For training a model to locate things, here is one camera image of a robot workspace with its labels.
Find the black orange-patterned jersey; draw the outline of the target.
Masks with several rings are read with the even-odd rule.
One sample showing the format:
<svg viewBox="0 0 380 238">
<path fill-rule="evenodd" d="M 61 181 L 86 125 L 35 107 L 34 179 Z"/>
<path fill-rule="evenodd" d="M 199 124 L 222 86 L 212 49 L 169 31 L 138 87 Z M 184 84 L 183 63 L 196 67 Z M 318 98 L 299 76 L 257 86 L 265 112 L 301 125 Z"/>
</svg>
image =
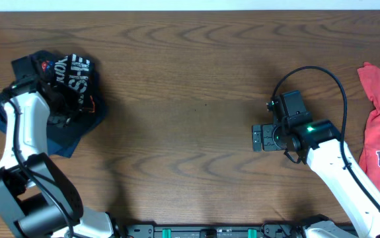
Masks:
<svg viewBox="0 0 380 238">
<path fill-rule="evenodd" d="M 40 81 L 59 81 L 79 93 L 80 111 L 70 123 L 81 114 L 96 112 L 95 64 L 89 58 L 77 54 L 59 56 L 45 50 L 36 52 L 31 57 L 36 62 Z"/>
</svg>

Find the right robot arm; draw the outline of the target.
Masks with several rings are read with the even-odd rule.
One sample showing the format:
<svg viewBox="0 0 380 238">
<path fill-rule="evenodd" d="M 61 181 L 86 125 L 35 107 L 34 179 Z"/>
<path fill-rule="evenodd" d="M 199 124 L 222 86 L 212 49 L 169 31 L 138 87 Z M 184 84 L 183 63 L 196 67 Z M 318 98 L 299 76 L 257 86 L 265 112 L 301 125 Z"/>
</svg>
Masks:
<svg viewBox="0 0 380 238">
<path fill-rule="evenodd" d="M 328 186 L 358 237 L 380 237 L 380 191 L 362 171 L 329 120 L 285 128 L 252 127 L 254 151 L 283 151 L 293 163 L 308 165 Z"/>
</svg>

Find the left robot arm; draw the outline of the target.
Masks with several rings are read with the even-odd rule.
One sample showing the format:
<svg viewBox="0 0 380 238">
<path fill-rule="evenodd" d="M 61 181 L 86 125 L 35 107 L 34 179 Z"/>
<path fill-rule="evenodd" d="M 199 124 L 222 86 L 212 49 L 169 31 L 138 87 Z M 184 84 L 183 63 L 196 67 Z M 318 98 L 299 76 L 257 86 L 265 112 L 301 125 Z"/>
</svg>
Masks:
<svg viewBox="0 0 380 238">
<path fill-rule="evenodd" d="M 15 237 L 115 237 L 106 212 L 81 197 L 48 156 L 47 122 L 53 112 L 78 110 L 79 95 L 53 83 L 12 83 L 0 92 L 7 115 L 0 161 L 0 216 Z"/>
</svg>

